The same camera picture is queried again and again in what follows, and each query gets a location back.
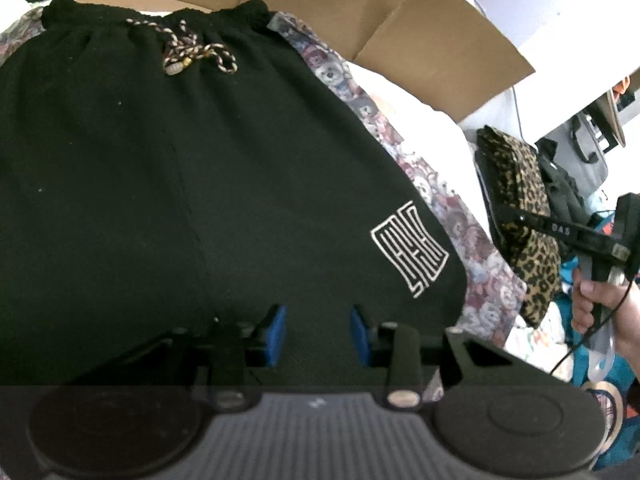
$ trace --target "white embroidered logo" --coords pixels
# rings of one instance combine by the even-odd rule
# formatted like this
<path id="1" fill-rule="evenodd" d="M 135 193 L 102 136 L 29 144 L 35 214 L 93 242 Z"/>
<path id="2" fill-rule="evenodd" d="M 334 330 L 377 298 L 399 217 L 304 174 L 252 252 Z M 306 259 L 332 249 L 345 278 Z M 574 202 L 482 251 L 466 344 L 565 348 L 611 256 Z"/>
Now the white embroidered logo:
<path id="1" fill-rule="evenodd" d="M 371 238 L 400 271 L 414 298 L 438 279 L 449 259 L 449 253 L 424 228 L 413 201 L 373 228 Z"/>

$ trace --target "white fabric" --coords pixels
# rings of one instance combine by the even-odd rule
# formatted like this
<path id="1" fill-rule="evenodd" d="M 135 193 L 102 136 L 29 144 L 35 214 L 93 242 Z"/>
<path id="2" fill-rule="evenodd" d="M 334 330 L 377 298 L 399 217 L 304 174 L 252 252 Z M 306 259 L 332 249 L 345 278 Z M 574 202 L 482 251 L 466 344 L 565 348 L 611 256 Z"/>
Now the white fabric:
<path id="1" fill-rule="evenodd" d="M 549 310 L 537 329 L 527 326 L 518 316 L 504 345 L 504 351 L 536 368 L 550 372 L 569 351 L 558 305 L 553 301 L 549 304 Z M 571 381 L 573 375 L 573 356 L 554 372 L 556 378 L 565 382 Z"/>
<path id="2" fill-rule="evenodd" d="M 160 16 L 161 18 L 171 14 L 170 10 L 139 10 L 138 12 L 145 16 Z"/>
<path id="3" fill-rule="evenodd" d="M 349 63 L 351 74 L 398 131 L 403 147 L 420 155 L 449 184 L 490 237 L 473 156 L 465 134 L 444 112 L 437 112 L 384 76 Z"/>
<path id="4" fill-rule="evenodd" d="M 25 13 L 47 5 L 51 0 L 30 4 L 25 0 L 0 0 L 0 32 L 4 32 Z"/>

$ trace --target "waistband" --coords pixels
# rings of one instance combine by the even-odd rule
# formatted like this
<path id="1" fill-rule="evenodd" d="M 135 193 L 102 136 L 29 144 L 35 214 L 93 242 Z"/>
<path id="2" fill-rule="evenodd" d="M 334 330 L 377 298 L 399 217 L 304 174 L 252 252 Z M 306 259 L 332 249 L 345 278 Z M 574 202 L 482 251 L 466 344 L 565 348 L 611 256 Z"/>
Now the waistband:
<path id="1" fill-rule="evenodd" d="M 167 27 L 175 27 L 185 20 L 192 30 L 208 28 L 248 27 L 254 30 L 264 29 L 273 13 L 262 0 L 249 0 L 233 9 L 221 9 L 215 12 L 202 12 L 196 9 L 181 9 L 171 14 L 146 16 L 132 9 L 111 7 L 99 4 L 80 4 L 73 0 L 53 0 L 42 12 L 44 28 L 55 24 L 113 26 L 127 25 L 127 18 L 133 20 L 151 20 Z"/>

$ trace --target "round black pad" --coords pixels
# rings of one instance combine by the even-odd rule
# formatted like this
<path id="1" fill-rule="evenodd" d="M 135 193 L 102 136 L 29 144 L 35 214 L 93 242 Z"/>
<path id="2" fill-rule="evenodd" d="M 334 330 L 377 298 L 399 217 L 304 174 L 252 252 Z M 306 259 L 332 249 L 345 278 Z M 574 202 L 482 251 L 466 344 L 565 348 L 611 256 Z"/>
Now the round black pad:
<path id="1" fill-rule="evenodd" d="M 31 413 L 38 458 L 72 478 L 139 477 L 193 441 L 201 411 L 174 386 L 64 386 Z"/>
<path id="2" fill-rule="evenodd" d="M 478 469 L 507 478 L 549 478 L 588 466 L 605 433 L 596 400 L 577 388 L 452 388 L 437 403 L 438 436 Z"/>

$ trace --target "finger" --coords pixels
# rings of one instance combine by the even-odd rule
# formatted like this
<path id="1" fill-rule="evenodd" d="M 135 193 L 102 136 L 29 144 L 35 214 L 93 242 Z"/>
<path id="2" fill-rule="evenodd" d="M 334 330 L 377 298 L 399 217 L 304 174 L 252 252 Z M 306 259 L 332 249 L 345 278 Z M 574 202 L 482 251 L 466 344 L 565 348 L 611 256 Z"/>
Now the finger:
<path id="1" fill-rule="evenodd" d="M 581 325 L 575 319 L 571 320 L 571 326 L 578 334 L 584 334 L 589 329 L 588 326 Z"/>
<path id="2" fill-rule="evenodd" d="M 611 285 L 611 283 L 592 282 L 583 280 L 580 282 L 580 294 L 593 303 L 601 303 L 607 308 L 616 308 L 625 295 L 625 286 Z"/>
<path id="3" fill-rule="evenodd" d="M 574 312 L 574 321 L 582 326 L 590 327 L 593 325 L 593 315 L 589 312 L 577 310 Z"/>
<path id="4" fill-rule="evenodd" d="M 578 286 L 582 281 L 582 273 L 580 272 L 580 267 L 575 267 L 574 271 L 571 273 L 571 276 L 574 280 L 574 286 Z"/>
<path id="5" fill-rule="evenodd" d="M 572 312 L 591 312 L 593 310 L 593 301 L 587 300 L 580 292 L 577 292 L 573 297 L 571 310 Z"/>

